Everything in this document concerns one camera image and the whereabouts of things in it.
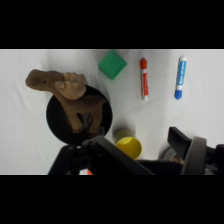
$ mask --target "white table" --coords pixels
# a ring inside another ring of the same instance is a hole
[[[118,53],[128,66],[113,81],[98,68],[107,50],[0,50],[0,174],[47,174],[60,142],[46,122],[50,93],[26,87],[32,69],[83,73],[89,85],[110,99],[113,125],[136,133],[142,159],[157,159],[168,147],[170,126],[208,145],[224,143],[224,50],[126,50]],[[178,59],[188,57],[183,98],[175,100]],[[148,60],[149,101],[141,100],[142,57]]]

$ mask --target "green cube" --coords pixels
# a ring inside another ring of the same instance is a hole
[[[128,63],[115,51],[110,50],[99,63],[99,67],[111,78],[115,79]]]

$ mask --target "black container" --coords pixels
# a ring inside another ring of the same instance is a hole
[[[86,86],[85,95],[98,95],[106,99],[106,97],[100,91],[91,86]],[[86,127],[86,120],[88,117],[79,115],[80,120],[84,124],[84,130],[79,134],[74,134],[72,132],[72,127],[68,123],[67,115],[55,96],[53,96],[48,103],[46,116],[48,126],[51,129],[52,133],[62,142],[66,144],[75,144],[77,146],[81,146],[85,140],[89,139],[89,136],[87,135],[88,129]],[[110,130],[112,120],[112,109],[110,103],[107,100],[107,103],[103,105],[103,120],[100,125],[100,127],[104,129],[104,136]]]

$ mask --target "blue marker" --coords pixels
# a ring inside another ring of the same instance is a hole
[[[182,98],[182,88],[184,85],[184,76],[186,72],[186,66],[187,66],[187,58],[181,57],[179,68],[178,68],[178,75],[177,75],[177,88],[175,92],[175,98],[178,100]]]

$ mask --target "yellow object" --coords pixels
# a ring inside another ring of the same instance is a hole
[[[142,153],[142,145],[130,131],[121,130],[115,137],[116,147],[126,155],[136,160]]]

